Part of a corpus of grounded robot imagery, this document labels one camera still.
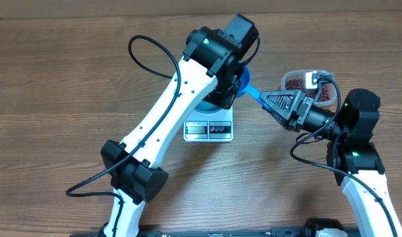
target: kitchen scale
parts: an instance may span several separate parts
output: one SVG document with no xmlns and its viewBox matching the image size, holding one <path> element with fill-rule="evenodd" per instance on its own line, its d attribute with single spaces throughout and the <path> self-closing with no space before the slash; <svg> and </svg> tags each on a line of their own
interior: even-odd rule
<svg viewBox="0 0 402 237">
<path fill-rule="evenodd" d="M 248 92 L 262 104 L 261 92 L 251 86 L 250 80 L 249 69 L 244 67 L 236 98 Z M 230 109 L 222 109 L 201 101 L 184 122 L 183 138 L 186 142 L 231 142 L 233 140 L 233 106 Z"/>
</svg>

